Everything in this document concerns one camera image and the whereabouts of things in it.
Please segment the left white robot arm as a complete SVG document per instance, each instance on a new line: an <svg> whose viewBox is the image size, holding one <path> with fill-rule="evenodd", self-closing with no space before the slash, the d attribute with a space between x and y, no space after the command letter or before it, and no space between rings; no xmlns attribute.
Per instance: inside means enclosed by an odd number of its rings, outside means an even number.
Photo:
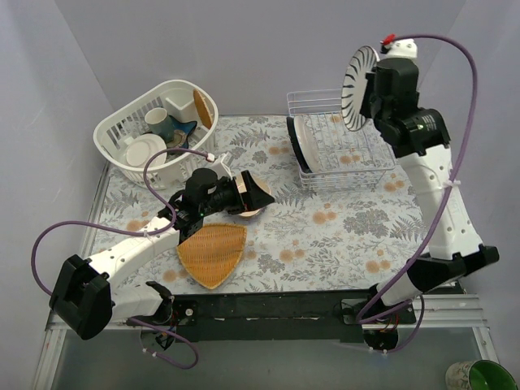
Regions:
<svg viewBox="0 0 520 390"><path fill-rule="evenodd" d="M193 236L205 217L222 211L238 215L274 202L248 171L240 176L244 192L234 177L199 168L184 189L131 238L86 259L71 256L59 273L50 308L83 340L95 337L115 320L129 322L136 317L153 325L168 323L174 300L168 288L157 282L137 288L121 284L147 262Z"/></svg>

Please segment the red rimmed beige plate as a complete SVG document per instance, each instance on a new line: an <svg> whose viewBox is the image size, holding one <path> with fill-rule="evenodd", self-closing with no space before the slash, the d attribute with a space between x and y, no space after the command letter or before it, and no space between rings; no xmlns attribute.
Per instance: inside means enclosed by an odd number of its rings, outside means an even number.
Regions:
<svg viewBox="0 0 520 390"><path fill-rule="evenodd" d="M291 117L291 116L287 116L286 117L286 124L287 124L287 129L288 129L288 135L289 135L289 139L290 139L290 142L291 142L291 145L292 145L292 149L293 149L293 152L297 158L297 161L298 161L298 164L301 168L301 171L304 172L304 173L311 173L311 170L310 170L310 167L308 166L305 158L304 158L304 155L302 153L302 150L301 150L301 146L300 146L300 143L297 139L297 133L296 133L296 128L295 128L295 124L294 124L294 118Z"/></svg>

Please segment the blue striped plate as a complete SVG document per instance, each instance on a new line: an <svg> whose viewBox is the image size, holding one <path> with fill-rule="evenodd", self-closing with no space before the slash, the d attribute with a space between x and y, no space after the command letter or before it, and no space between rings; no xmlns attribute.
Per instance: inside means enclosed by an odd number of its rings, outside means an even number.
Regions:
<svg viewBox="0 0 520 390"><path fill-rule="evenodd" d="M340 114L345 127L356 132L366 123L361 114L362 101L366 90L366 73L379 61L379 55L371 46L357 49L346 67L341 90Z"/></svg>

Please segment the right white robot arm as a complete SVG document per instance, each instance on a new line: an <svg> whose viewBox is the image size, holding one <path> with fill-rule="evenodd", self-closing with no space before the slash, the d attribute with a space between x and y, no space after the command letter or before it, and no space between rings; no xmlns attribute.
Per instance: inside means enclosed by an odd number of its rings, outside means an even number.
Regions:
<svg viewBox="0 0 520 390"><path fill-rule="evenodd" d="M449 133L435 109L418 106L418 67L409 58L385 58L367 73L362 113L392 151L414 188L423 222L434 229L427 246L396 282L371 287L369 316L386 323L397 306L420 293L468 276L498 262L494 246L485 245L466 211L455 179Z"/></svg>

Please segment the watermelon pattern plate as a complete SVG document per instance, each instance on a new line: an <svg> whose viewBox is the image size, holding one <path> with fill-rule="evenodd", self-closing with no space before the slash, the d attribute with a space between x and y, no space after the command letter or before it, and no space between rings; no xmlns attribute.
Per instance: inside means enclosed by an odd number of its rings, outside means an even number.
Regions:
<svg viewBox="0 0 520 390"><path fill-rule="evenodd" d="M321 170L319 149L310 127L301 115L294 117L293 127L296 135L297 158L301 169L305 173L318 173Z"/></svg>

